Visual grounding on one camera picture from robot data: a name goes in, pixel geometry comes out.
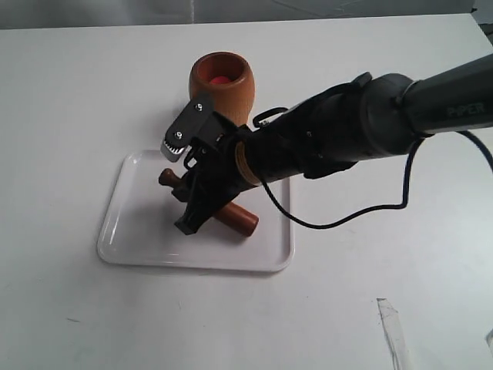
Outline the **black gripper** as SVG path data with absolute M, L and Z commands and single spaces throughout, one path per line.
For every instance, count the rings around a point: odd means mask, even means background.
M 186 205 L 175 225 L 185 234 L 195 234 L 220 208 L 240 193 L 241 180 L 234 159 L 234 147 L 247 126 L 213 126 L 173 129 L 173 153 L 189 147 L 183 160 L 186 172 L 173 196 Z

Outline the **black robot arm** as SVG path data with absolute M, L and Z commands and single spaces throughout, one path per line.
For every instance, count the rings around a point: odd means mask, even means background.
M 473 140 L 492 125 L 492 58 L 428 79 L 369 73 L 286 109 L 270 109 L 252 127 L 237 126 L 208 95 L 192 99 L 167 130 L 163 150 L 186 172 L 173 196 L 186 204 L 176 226 L 195 234 L 240 193 L 298 174 L 315 180 L 363 160 L 405 155 L 456 132 Z

